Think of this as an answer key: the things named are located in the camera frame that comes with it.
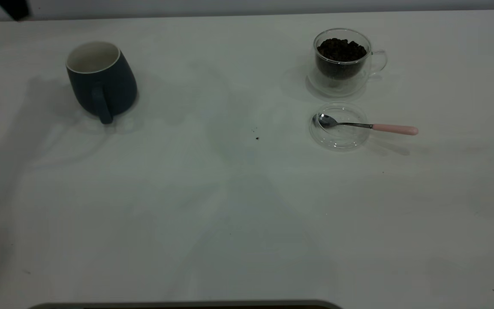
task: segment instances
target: dark object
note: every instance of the dark object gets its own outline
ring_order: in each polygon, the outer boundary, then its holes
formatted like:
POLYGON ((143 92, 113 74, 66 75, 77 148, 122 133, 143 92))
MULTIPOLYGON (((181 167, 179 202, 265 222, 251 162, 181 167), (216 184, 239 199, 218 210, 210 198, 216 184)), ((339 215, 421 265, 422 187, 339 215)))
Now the dark object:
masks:
POLYGON ((333 61, 358 61, 367 55, 365 47, 347 39, 326 39, 317 48, 316 55, 318 69, 328 78, 345 80, 357 74, 362 68, 364 61, 351 64, 339 64, 333 61))
POLYGON ((30 10, 26 0, 0 0, 0 6, 16 21, 30 16, 30 10))
POLYGON ((70 53, 66 68, 79 104, 104 124, 127 111, 137 83, 125 56, 111 43, 91 42, 70 53))

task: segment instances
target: glass cup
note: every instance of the glass cup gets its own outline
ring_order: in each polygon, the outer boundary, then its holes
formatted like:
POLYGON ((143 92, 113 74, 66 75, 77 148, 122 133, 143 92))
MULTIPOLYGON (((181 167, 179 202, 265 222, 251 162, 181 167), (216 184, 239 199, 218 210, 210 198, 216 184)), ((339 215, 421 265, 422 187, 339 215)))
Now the glass cup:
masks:
POLYGON ((364 127, 348 125, 322 127, 318 120, 321 114, 333 117, 339 123, 367 123, 365 113, 353 104, 342 101, 325 104, 310 118, 310 135, 321 146, 335 151, 344 151, 363 145, 369 138, 369 129, 364 127))
POLYGON ((365 85, 369 76, 386 66, 388 58, 384 50, 373 51, 367 37, 355 30, 335 28, 325 30, 316 36, 308 62, 308 80, 312 86, 332 97, 353 94, 365 85), (355 61, 334 61, 325 58, 317 48, 326 39, 347 39, 363 46, 367 53, 355 61))

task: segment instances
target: wall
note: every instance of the wall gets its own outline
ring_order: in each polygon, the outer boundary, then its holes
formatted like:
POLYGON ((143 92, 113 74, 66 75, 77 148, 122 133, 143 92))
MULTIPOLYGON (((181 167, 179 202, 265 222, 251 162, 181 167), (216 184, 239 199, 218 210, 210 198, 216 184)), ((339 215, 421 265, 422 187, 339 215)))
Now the wall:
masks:
MULTIPOLYGON (((30 0, 33 19, 494 9, 494 0, 30 0)), ((9 20, 0 8, 0 20, 9 20)))

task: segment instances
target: pink spoon handle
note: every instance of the pink spoon handle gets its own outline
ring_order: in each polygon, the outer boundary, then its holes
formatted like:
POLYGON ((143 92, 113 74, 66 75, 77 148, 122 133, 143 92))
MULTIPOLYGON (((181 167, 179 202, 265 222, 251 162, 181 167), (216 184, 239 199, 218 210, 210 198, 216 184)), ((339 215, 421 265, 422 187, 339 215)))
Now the pink spoon handle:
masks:
POLYGON ((416 127, 409 127, 408 125, 373 124, 373 130, 405 135, 418 134, 418 129, 416 127))

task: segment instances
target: glass saucer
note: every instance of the glass saucer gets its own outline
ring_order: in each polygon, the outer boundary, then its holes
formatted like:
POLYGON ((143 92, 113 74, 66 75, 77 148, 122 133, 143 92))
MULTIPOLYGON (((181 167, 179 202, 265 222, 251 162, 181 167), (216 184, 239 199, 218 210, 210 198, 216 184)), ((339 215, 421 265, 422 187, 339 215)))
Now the glass saucer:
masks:
POLYGON ((345 151, 363 145, 369 138, 369 129, 363 127, 337 125, 324 129, 317 120, 321 114, 331 116, 339 123, 367 123, 367 117, 359 107, 347 102, 339 101, 322 106, 310 118, 310 135, 323 147, 335 151, 345 151))

